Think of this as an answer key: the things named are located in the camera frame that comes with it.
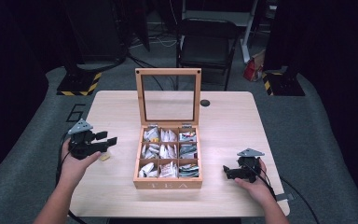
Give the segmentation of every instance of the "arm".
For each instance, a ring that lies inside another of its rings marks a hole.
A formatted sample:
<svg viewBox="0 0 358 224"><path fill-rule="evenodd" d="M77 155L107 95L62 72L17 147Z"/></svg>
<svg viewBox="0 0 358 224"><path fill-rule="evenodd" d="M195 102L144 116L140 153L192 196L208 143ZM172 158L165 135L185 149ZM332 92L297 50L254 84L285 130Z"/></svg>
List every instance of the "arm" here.
<svg viewBox="0 0 358 224"><path fill-rule="evenodd" d="M52 192L42 211L37 216L34 223L65 223L71 203L72 194L80 182L86 169L101 155L97 151L84 160L72 157L69 152L69 139L62 146L62 173L56 189Z"/></svg>
<svg viewBox="0 0 358 224"><path fill-rule="evenodd" d="M260 165L261 169L266 172L266 164L260 160ZM261 172L260 175L266 178L265 173ZM235 178L235 182L242 188L248 190L251 197L261 205L266 217L266 223L289 223L289 220L272 197L266 184L260 178L257 178L254 183L249 183L239 178Z"/></svg>

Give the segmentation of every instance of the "table top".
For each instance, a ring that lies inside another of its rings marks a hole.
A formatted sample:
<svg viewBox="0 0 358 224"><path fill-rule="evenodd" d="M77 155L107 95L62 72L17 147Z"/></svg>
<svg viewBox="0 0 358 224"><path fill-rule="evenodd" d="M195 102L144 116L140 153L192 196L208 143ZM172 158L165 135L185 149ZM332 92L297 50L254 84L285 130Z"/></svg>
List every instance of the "table top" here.
<svg viewBox="0 0 358 224"><path fill-rule="evenodd" d="M79 217L262 217L261 207L245 189L227 179L223 165L238 168L237 153L252 148L265 153L275 194L282 183L269 148L255 99L246 91L202 91L200 99L201 189L136 189L132 178L141 120L137 91L99 91L87 122L95 133L108 131L117 144L111 158L94 162L77 186L71 211ZM287 201L278 202L288 215Z"/></svg>

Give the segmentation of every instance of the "stand base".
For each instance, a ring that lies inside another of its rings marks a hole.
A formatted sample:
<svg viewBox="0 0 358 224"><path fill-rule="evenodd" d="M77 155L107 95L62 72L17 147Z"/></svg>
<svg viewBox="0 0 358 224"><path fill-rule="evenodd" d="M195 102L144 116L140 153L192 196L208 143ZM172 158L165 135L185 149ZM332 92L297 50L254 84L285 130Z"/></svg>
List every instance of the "stand base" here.
<svg viewBox="0 0 358 224"><path fill-rule="evenodd" d="M76 78L66 74L57 88L57 95L91 95L100 77L100 72L81 72Z"/></svg>
<svg viewBox="0 0 358 224"><path fill-rule="evenodd" d="M290 85L284 84L282 73L264 73L263 81L268 95L305 96L297 79Z"/></svg>

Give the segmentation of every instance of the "open wooden tea box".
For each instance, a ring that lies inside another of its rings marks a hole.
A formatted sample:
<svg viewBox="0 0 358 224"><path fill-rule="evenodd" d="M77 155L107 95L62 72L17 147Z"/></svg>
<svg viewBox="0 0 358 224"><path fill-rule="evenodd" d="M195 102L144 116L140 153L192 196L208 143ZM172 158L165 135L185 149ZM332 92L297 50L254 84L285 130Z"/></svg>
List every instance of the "open wooden tea box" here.
<svg viewBox="0 0 358 224"><path fill-rule="evenodd" d="M142 123L137 158L134 158L135 187L200 189L201 70L138 68L135 75ZM178 80L185 83L180 91L174 87ZM161 83L171 84L171 89L166 90L170 85Z"/></svg>

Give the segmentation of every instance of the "box lid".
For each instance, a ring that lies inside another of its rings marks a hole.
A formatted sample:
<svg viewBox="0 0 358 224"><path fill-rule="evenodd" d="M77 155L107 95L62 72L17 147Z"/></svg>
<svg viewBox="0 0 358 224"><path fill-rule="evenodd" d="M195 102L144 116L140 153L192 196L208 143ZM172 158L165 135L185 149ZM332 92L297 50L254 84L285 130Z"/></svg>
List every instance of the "box lid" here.
<svg viewBox="0 0 358 224"><path fill-rule="evenodd" d="M200 68L137 68L135 75L142 125L199 124Z"/></svg>

